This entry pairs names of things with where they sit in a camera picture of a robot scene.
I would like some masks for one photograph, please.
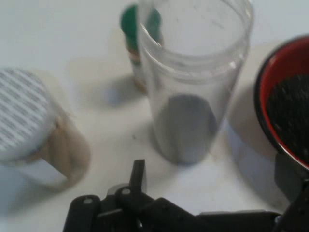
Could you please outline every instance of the green lid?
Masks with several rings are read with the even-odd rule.
[[[137,42],[137,4],[133,4],[127,7],[121,16],[121,29],[126,35],[126,43],[130,49],[138,51]],[[157,10],[153,10],[149,15],[149,19],[146,23],[147,30],[150,36],[155,40],[160,40],[160,23],[161,17]]]

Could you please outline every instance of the small bottle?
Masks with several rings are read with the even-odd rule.
[[[140,52],[138,46],[138,20],[137,20],[137,4],[127,7],[121,15],[120,24],[126,38],[126,48],[129,53],[131,66],[133,70],[133,81],[136,87],[143,93],[147,92],[145,73],[140,60]],[[162,42],[160,34],[161,18],[158,11],[153,11],[148,20],[150,28],[150,36],[156,42]]]
[[[0,70],[0,162],[53,189],[86,172],[89,147],[45,85],[21,69]]]

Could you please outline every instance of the lid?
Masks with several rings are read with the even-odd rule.
[[[133,4],[127,7],[122,13],[120,19],[121,29],[126,36],[126,43],[129,48],[135,51],[138,51],[139,49],[137,42],[137,7],[137,4]],[[160,39],[160,23],[160,13],[156,9],[153,9],[152,12],[149,14],[149,18],[147,21],[147,29],[150,36],[157,42]]]
[[[54,106],[45,85],[20,69],[0,69],[0,161],[32,154],[54,126]]]

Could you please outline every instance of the black bowl rim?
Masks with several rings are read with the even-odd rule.
[[[257,75],[257,79],[255,82],[255,87],[254,87],[254,107],[255,107],[255,113],[257,116],[257,119],[262,127],[262,130],[264,132],[264,134],[266,135],[266,137],[268,138],[268,140],[271,142],[271,144],[276,148],[276,150],[278,151],[278,153],[283,153],[288,155],[289,157],[291,157],[294,161],[296,161],[298,164],[300,164],[303,168],[305,168],[307,171],[309,171],[309,165],[306,165],[304,162],[300,162],[299,160],[297,160],[292,154],[290,154],[287,150],[284,149],[284,147],[282,147],[279,143],[279,141],[277,141],[277,139],[273,136],[273,134],[271,133],[267,122],[265,120],[265,117],[263,115],[263,111],[262,111],[262,104],[260,101],[260,89],[261,89],[261,81],[262,81],[262,76],[265,70],[265,67],[268,65],[270,59],[281,49],[283,49],[284,47],[294,43],[295,41],[304,39],[304,38],[309,38],[309,34],[306,35],[301,35],[298,37],[295,37],[291,40],[288,40],[287,42],[279,45],[278,47],[276,47],[271,53],[270,55],[267,56],[267,58],[264,60],[264,62],[262,63],[261,67],[259,68],[259,72]]]

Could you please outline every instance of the plastic container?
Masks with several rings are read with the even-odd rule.
[[[0,70],[0,162],[64,189],[86,172],[90,150],[45,85],[20,69]]]
[[[160,14],[154,38],[151,20]],[[139,46],[154,132],[176,163],[201,161],[223,120],[249,49],[249,0],[140,0]]]

